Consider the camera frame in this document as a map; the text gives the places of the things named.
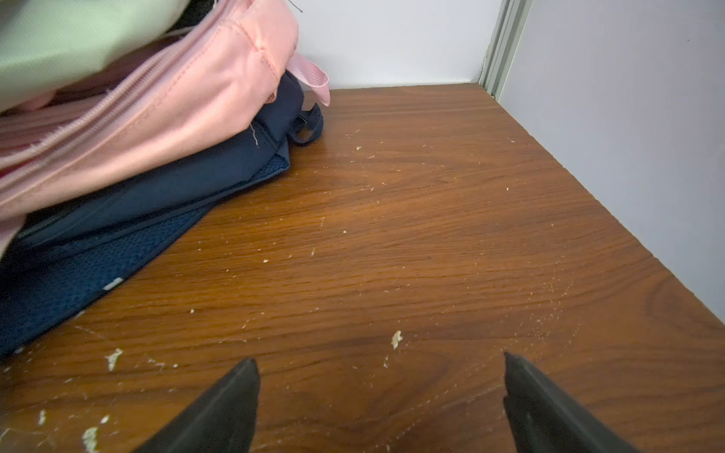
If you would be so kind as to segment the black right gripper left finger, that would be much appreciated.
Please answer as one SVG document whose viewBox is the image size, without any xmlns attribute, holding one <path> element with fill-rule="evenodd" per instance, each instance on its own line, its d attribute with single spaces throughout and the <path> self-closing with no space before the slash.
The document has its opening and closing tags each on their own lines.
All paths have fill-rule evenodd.
<svg viewBox="0 0 725 453">
<path fill-rule="evenodd" d="M 136 450 L 247 452 L 256 430 L 260 388 L 256 361 L 242 360 Z"/>
</svg>

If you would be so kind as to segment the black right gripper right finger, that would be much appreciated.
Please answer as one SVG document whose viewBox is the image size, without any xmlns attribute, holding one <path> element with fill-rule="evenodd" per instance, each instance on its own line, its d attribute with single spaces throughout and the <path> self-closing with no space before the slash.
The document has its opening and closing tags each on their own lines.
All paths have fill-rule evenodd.
<svg viewBox="0 0 725 453">
<path fill-rule="evenodd" d="M 504 354 L 504 410 L 518 452 L 636 452 L 526 358 Z"/>
</svg>

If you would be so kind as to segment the cream canvas backpack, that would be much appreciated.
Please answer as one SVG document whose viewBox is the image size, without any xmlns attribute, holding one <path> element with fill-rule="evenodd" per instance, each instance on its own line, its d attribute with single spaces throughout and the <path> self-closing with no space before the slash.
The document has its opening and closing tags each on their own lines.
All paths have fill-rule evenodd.
<svg viewBox="0 0 725 453">
<path fill-rule="evenodd" d="M 103 71 L 155 41 L 186 1 L 3 1 L 1 109 Z"/>
</svg>

